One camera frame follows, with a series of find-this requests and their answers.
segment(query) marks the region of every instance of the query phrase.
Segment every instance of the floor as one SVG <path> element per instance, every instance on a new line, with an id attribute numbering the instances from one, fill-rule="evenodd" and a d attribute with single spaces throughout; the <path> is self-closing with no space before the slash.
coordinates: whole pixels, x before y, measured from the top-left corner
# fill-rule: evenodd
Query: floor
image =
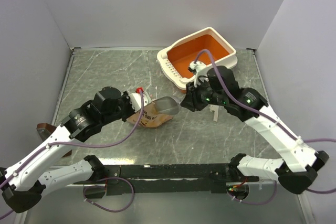
<path id="1" fill-rule="evenodd" d="M 177 87 L 168 80 L 156 61 L 158 50 L 75 50 L 70 73 L 56 117 L 58 124 L 71 110 L 80 107 L 103 87 L 120 91 L 144 87 L 154 98 L 176 95 Z M 251 87 L 265 95 L 254 54 L 237 50 L 238 64 L 233 68 L 241 87 Z M 116 142 L 131 130 L 128 122 L 115 121 L 87 144 Z M 198 164 L 228 163 L 238 153 L 263 158 L 279 158 L 273 148 L 256 132 L 223 108 L 218 122 L 213 112 L 182 109 L 174 119 L 157 129 L 138 128 L 124 143 L 105 149 L 74 149 L 57 165 L 70 165 L 95 154 L 103 164 Z"/>

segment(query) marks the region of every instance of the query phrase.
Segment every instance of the robotic arm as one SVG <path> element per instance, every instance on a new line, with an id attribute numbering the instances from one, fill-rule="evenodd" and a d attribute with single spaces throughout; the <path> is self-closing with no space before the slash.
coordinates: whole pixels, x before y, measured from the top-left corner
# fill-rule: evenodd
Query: robotic arm
<path id="1" fill-rule="evenodd" d="M 252 88 L 240 88 L 230 69 L 224 66 L 218 67 L 222 80 L 235 100 L 245 107 L 261 112 L 260 114 L 276 119 L 275 123 L 236 104 L 224 91 L 213 68 L 207 69 L 198 61 L 192 62 L 189 70 L 195 74 L 195 80 L 186 85 L 182 107 L 190 111 L 200 111 L 208 104 L 223 106 L 229 114 L 238 117 L 262 135 L 282 157 L 265 159 L 238 154 L 230 162 L 233 172 L 244 176 L 278 180 L 285 189 L 294 194 L 302 193 L 313 183 L 317 171 L 329 159 L 324 151 L 315 151 L 306 145 L 301 137 L 296 136 L 284 125 L 258 91 Z"/>
<path id="2" fill-rule="evenodd" d="M 104 166 L 94 155 L 70 166 L 50 172 L 46 170 L 73 148 L 68 143 L 81 144 L 99 133 L 103 126 L 119 119 L 126 121 L 138 112 L 141 95 L 144 105 L 152 102 L 148 93 L 139 89 L 137 93 L 121 94 L 116 88 L 105 87 L 93 100 L 72 110 L 53 134 L 28 156 L 7 169 L 0 168 L 2 196 L 6 203 L 17 213 L 24 212 L 56 189 L 78 181 L 95 182 L 102 178 Z"/>

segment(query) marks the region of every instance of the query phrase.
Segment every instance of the white wall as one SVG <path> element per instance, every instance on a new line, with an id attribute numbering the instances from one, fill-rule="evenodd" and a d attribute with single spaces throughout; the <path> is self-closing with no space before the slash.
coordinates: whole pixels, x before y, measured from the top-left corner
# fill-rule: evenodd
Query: white wall
<path id="1" fill-rule="evenodd" d="M 257 60 L 271 104 L 303 138 L 336 138 L 336 0 L 284 0 Z M 333 144 L 314 144 L 331 160 L 312 188 L 336 187 Z M 336 223 L 336 195 L 310 194 L 318 223 Z"/>
<path id="2" fill-rule="evenodd" d="M 70 47 L 167 46 L 213 26 L 257 48 L 283 0 L 45 0 Z"/>
<path id="3" fill-rule="evenodd" d="M 36 124 L 51 121 L 69 56 L 43 0 L 0 0 L 1 167 L 40 144 Z M 0 198 L 1 216 L 8 208 Z"/>

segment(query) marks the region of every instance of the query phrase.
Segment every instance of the marble table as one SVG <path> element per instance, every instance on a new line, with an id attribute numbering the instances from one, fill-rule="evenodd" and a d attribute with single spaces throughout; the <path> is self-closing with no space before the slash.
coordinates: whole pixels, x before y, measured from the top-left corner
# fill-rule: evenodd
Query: marble table
<path id="1" fill-rule="evenodd" d="M 70 71 L 56 116 L 56 125 L 103 87 L 121 91 L 143 87 L 154 98 L 183 94 L 169 81 L 156 61 L 158 50 L 74 51 Z M 255 56 L 250 50 L 237 50 L 233 68 L 241 87 L 252 87 L 265 95 Z M 87 144 L 116 142 L 132 129 L 128 122 L 115 121 L 92 136 Z M 105 149 L 75 148 L 57 165 L 70 165 L 95 154 L 103 164 L 205 164 L 228 163 L 238 153 L 263 158 L 279 155 L 256 132 L 220 108 L 218 122 L 213 112 L 182 109 L 172 120 L 156 129 L 139 127 L 124 143 Z"/>

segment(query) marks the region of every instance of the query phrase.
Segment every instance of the red object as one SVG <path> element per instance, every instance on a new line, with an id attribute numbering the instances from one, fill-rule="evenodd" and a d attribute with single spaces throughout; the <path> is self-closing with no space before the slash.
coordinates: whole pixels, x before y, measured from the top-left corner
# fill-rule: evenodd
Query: red object
<path id="1" fill-rule="evenodd" d="M 138 94 L 140 94 L 140 90 L 141 90 L 142 93 L 143 93 L 143 88 L 142 88 L 142 87 L 139 87 L 139 88 L 137 88 L 136 90 L 137 90 L 136 92 L 137 92 Z"/>

